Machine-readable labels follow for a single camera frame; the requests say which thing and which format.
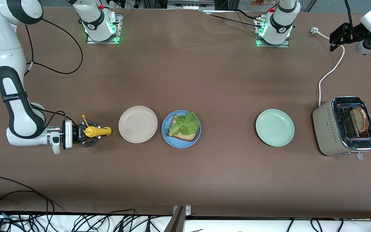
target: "toaster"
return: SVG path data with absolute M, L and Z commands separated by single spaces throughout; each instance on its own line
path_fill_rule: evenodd
M 368 128 L 359 130 L 353 109 L 363 110 Z M 358 97 L 336 97 L 313 112 L 313 124 L 320 151 L 327 156 L 355 154 L 371 151 L 371 121 L 365 103 Z

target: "sandwich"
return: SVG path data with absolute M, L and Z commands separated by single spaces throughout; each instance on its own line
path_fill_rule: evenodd
M 194 141 L 200 122 L 193 112 L 186 115 L 174 115 L 167 135 L 183 141 Z

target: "white power cable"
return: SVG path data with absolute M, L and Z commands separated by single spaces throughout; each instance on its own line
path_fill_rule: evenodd
M 311 32 L 311 34 L 318 34 L 318 35 L 321 35 L 322 37 L 324 37 L 324 38 L 330 40 L 329 37 L 327 37 L 327 36 L 321 34 L 321 32 L 319 31 L 319 29 L 316 28 L 316 27 L 312 28 L 312 29 L 310 30 L 310 32 Z M 343 54 L 341 55 L 339 61 L 338 61 L 337 64 L 334 66 L 334 68 L 333 68 L 332 70 L 330 70 L 330 72 L 328 72 L 326 75 L 324 75 L 323 78 L 321 78 L 321 80 L 319 81 L 319 107 L 321 106 L 321 83 L 322 83 L 322 81 L 324 80 L 324 78 L 326 78 L 330 73 L 332 73 L 332 72 L 337 68 L 337 66 L 339 66 L 340 61 L 341 61 L 341 60 L 343 59 L 343 57 L 344 57 L 344 52 L 345 52 L 346 50 L 344 49 L 344 46 L 343 46 L 343 45 L 340 45 L 340 47 L 343 48 Z
M 28 69 L 27 69 L 28 72 L 31 70 L 33 64 L 34 64 L 34 61 L 31 61 L 30 66 L 29 66 Z

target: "beige plate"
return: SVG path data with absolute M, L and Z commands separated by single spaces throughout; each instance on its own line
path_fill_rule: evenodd
M 136 106 L 121 115 L 118 130 L 125 140 L 132 143 L 142 143 L 156 133 L 157 124 L 157 116 L 150 108 Z

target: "bread slice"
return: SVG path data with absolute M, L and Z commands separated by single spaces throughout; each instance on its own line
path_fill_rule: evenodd
M 174 123 L 177 122 L 177 121 L 176 121 L 176 118 L 177 118 L 177 117 L 178 117 L 177 115 L 174 115 L 173 120 L 172 120 L 172 122 L 171 122 L 171 125 L 173 125 Z M 178 135 L 173 135 L 173 136 L 171 136 L 171 137 L 174 137 L 174 138 L 177 138 L 177 139 L 179 139 L 179 140 L 183 140 L 183 141 L 193 141 L 193 140 L 195 139 L 195 137 L 197 137 L 197 133 L 190 134 L 190 135 L 183 135 L 183 134 L 180 132 L 180 133 L 178 133 Z
M 363 110 L 362 107 L 356 107 L 353 110 L 350 110 L 350 115 L 352 116 L 353 124 L 359 130 L 359 133 L 364 133 L 369 127 L 365 110 Z

